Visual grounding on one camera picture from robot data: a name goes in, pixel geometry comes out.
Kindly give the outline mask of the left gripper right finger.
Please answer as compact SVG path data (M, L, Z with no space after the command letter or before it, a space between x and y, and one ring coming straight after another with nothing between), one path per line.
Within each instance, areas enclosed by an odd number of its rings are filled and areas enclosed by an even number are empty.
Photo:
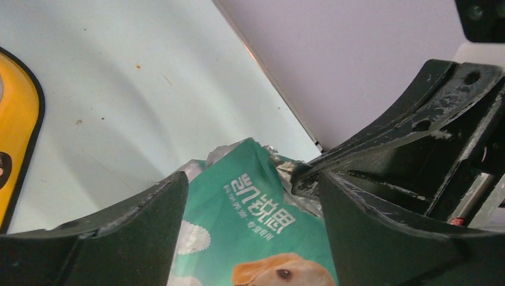
M319 194L341 285L503 285L504 234L413 213L330 172Z

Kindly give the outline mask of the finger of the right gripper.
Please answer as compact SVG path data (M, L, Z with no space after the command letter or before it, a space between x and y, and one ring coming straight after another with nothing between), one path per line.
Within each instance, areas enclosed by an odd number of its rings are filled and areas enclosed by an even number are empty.
M478 176L504 176L504 68L428 60L382 115L296 172L295 194L318 200L324 170L449 220Z

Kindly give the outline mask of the green pet food bag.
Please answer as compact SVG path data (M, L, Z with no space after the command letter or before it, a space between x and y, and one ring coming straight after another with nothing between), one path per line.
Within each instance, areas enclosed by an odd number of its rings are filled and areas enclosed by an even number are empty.
M321 208L290 192L295 165L251 138L183 165L169 285L337 285Z

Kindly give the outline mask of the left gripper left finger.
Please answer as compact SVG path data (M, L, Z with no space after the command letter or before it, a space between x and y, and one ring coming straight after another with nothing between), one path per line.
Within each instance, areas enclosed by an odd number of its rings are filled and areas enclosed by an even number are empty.
M54 229L1 236L2 285L166 285L188 195L175 172Z

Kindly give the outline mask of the yellow double bowl feeder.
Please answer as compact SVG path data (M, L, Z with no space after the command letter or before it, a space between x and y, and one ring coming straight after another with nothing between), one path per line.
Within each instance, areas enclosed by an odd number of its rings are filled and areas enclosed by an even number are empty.
M1 234L6 234L29 170L45 115L35 74L1 48Z

